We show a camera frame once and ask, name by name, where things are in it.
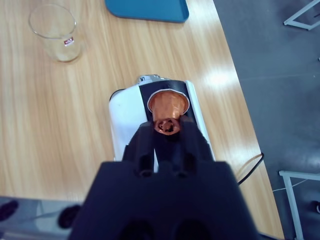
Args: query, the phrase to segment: black knob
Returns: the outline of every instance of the black knob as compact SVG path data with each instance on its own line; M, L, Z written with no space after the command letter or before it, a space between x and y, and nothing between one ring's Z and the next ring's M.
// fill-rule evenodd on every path
M79 205L70 206L64 209L58 218L59 227L62 229L71 228L80 209L81 209L81 206Z
M17 211L18 207L19 203L16 200L12 200L0 206L0 222L10 218Z

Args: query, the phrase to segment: clear glass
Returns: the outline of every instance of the clear glass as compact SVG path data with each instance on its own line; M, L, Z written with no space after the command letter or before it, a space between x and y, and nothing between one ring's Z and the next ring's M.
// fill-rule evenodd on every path
M70 62L80 55L77 22L63 6L51 3L36 7L30 13L29 25L54 60Z

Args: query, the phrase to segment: wooden table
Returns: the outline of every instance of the wooden table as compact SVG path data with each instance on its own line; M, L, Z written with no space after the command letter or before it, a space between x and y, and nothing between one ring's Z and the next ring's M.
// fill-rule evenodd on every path
M212 0L188 0L185 24L117 18L103 0L56 1L78 20L84 50L73 63L52 61L30 30L41 2L0 1L0 195L83 200L114 156L109 97L144 74L194 83L215 156L238 178L260 158ZM283 238L264 163L241 190L259 231Z

